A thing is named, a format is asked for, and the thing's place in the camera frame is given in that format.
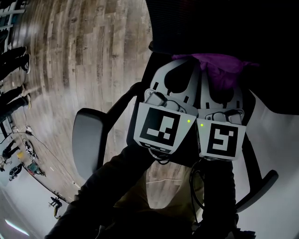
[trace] wooden floor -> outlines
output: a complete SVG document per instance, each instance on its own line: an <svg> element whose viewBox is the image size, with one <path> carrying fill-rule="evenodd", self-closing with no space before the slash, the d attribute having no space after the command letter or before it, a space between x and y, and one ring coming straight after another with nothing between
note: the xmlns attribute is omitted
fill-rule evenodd
<svg viewBox="0 0 299 239"><path fill-rule="evenodd" d="M84 181L72 156L71 135L76 112L82 107L107 112L142 79L151 52L150 18L144 0L30 0L26 12L14 26L13 48L27 46L31 72L26 75L32 109L13 114L16 126L32 127L35 138L27 137L39 155L47 177L42 181L71 201ZM4 80L4 89L21 85L23 71ZM105 161L121 152L134 101L109 133ZM183 167L156 162L147 181L182 178ZM150 206L164 207L180 181L148 183Z"/></svg>

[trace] purple fabric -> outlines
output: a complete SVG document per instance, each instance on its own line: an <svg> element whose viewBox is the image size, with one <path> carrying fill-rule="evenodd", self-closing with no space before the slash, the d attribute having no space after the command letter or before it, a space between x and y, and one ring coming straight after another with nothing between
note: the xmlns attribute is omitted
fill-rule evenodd
<svg viewBox="0 0 299 239"><path fill-rule="evenodd" d="M180 59L193 56L200 61L202 70L207 70L210 82L216 91L227 90L237 86L237 79L246 65L259 66L251 62L242 62L233 56L221 54L192 54L192 55L173 55L172 59Z"/></svg>

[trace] khaki pants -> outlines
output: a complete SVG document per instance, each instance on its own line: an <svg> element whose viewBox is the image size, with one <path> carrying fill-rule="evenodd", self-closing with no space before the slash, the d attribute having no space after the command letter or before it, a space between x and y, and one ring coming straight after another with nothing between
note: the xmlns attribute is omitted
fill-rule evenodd
<svg viewBox="0 0 299 239"><path fill-rule="evenodd" d="M161 209L151 209L148 203L146 193L146 172L116 204L114 207L122 208L130 212L156 211L168 217L176 218L183 221L194 222L194 213L191 202L191 191L189 185L191 168L185 167L183 181L176 195L170 203ZM203 204L204 184L201 178L195 177L194 189L199 201ZM195 210L200 207L194 201Z"/></svg>

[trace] white cable on floor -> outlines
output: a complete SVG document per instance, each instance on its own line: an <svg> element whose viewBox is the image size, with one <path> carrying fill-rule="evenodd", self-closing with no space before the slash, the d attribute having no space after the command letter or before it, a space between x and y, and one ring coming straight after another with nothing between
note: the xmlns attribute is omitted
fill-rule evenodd
<svg viewBox="0 0 299 239"><path fill-rule="evenodd" d="M168 178L166 178L166 179L163 179L163 180L147 182L146 184L148 184L148 183L163 182L163 181L182 181L182 179L168 179Z"/></svg>

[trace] black sleeve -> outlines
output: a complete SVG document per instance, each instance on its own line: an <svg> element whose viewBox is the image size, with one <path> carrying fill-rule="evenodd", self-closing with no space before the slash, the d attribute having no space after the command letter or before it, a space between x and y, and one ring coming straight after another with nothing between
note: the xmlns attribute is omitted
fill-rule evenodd
<svg viewBox="0 0 299 239"><path fill-rule="evenodd" d="M114 204L153 161L146 148L137 145L124 148L86 181L45 239L95 238L95 231L110 217Z"/></svg>

